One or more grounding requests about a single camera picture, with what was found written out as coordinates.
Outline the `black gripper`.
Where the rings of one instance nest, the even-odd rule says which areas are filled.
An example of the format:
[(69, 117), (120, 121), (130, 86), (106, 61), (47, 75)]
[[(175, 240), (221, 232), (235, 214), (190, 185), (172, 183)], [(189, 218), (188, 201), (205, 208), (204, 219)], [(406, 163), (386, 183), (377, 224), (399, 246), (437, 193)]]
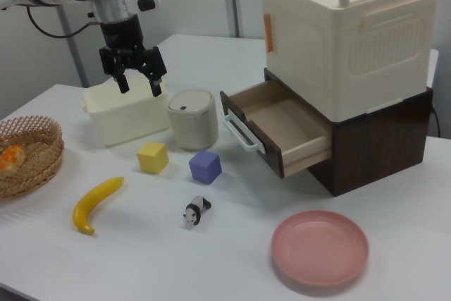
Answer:
[(129, 91), (125, 69), (138, 69), (149, 81), (152, 95), (158, 97), (166, 66), (158, 47), (145, 49), (137, 15), (114, 23), (101, 23), (106, 46), (99, 50), (104, 73), (117, 83), (121, 94)]

